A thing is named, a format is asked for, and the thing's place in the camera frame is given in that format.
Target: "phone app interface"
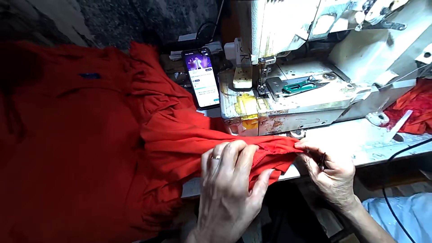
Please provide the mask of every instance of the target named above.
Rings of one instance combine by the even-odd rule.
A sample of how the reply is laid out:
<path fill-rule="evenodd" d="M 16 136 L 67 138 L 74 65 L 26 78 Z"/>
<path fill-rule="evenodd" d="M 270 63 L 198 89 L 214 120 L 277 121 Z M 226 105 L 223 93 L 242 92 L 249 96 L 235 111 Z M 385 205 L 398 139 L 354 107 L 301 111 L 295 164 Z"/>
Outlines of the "phone app interface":
<path fill-rule="evenodd" d="M 207 50 L 200 50 L 199 53 L 191 51 L 184 58 L 198 105 L 205 107 L 219 104 L 219 93 Z"/>

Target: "dark wall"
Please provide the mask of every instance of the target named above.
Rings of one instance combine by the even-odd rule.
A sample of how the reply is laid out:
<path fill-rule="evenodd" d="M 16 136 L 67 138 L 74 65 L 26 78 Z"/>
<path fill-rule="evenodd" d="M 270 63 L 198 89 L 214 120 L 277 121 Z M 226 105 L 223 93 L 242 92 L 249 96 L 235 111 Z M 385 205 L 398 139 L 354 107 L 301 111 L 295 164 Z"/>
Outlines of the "dark wall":
<path fill-rule="evenodd" d="M 217 13 L 217 0 L 0 0 L 0 31 L 3 39 L 128 49 L 145 29 L 175 41 Z"/>

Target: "red fabric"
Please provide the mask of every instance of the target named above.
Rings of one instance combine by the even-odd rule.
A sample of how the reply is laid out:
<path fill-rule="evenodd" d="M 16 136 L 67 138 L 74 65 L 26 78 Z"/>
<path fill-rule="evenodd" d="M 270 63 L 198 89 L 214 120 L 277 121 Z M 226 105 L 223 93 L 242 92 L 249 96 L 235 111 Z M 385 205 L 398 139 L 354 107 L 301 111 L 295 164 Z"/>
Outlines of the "red fabric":
<path fill-rule="evenodd" d="M 251 186 L 267 168 L 277 169 L 276 181 L 294 160 L 296 139 L 216 131 L 221 120 L 195 112 L 191 95 L 165 75 L 150 46 L 133 42 L 131 58 L 73 45 L 19 43 L 3 51 L 15 60 L 1 84 L 1 242 L 155 236 L 175 216 L 182 184 L 199 176 L 201 154 L 224 141 L 260 147 Z"/>
<path fill-rule="evenodd" d="M 407 112 L 413 113 L 400 128 L 399 132 L 423 134 L 432 132 L 432 80 L 418 79 L 416 86 L 401 96 L 389 106 L 384 113 L 390 122 L 387 128 L 391 129 Z"/>
<path fill-rule="evenodd" d="M 0 67 L 0 242 L 150 236 L 124 216 L 139 139 L 131 98 L 122 95 L 128 56 L 28 43 L 2 45 L 0 53 L 7 60 Z"/>

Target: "left hand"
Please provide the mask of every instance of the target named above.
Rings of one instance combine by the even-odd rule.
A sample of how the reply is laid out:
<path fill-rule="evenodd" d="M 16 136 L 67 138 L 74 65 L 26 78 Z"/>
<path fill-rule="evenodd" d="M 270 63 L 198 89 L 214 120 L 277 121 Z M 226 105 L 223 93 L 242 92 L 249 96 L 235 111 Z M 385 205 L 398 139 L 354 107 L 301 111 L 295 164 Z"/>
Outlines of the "left hand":
<path fill-rule="evenodd" d="M 248 190 L 257 149 L 257 145 L 237 140 L 216 145 L 202 155 L 200 209 L 188 243 L 235 243 L 258 215 L 273 169 L 263 171 L 252 191 Z"/>

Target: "white sewing machine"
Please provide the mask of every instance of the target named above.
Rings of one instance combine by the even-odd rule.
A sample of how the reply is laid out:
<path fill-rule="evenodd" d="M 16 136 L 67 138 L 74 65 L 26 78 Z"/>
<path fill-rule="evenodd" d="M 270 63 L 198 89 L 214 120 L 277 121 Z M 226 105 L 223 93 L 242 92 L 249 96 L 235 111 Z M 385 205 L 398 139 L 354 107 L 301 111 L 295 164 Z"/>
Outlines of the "white sewing machine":
<path fill-rule="evenodd" d="M 219 74 L 221 115 L 231 134 L 300 135 L 299 129 L 362 118 L 430 75 L 432 0 L 236 4 L 241 38 L 225 52 L 237 68 Z M 292 59 L 341 31 L 346 37 L 329 55 Z"/>

